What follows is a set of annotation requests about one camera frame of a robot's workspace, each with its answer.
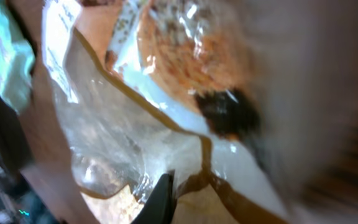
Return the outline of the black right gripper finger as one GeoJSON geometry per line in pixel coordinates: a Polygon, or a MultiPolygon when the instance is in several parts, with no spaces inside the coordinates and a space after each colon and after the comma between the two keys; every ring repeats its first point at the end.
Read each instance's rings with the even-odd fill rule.
{"type": "Polygon", "coordinates": [[[163,174],[132,224],[171,224],[176,208],[174,173],[163,174]]]}

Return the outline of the teal wet wipes pack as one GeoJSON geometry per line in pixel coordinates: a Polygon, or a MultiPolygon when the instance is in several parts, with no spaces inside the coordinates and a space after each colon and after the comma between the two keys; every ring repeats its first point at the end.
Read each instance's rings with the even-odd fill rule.
{"type": "Polygon", "coordinates": [[[5,1],[0,1],[0,97],[17,114],[29,104],[32,90],[31,70],[35,54],[12,16],[5,1]]]}

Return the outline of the beige snack pouch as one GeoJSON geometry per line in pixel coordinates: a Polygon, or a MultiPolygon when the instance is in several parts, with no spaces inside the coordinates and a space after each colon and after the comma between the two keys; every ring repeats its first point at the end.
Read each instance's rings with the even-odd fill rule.
{"type": "Polygon", "coordinates": [[[358,223],[358,1],[41,1],[70,179],[132,222],[358,223]]]}

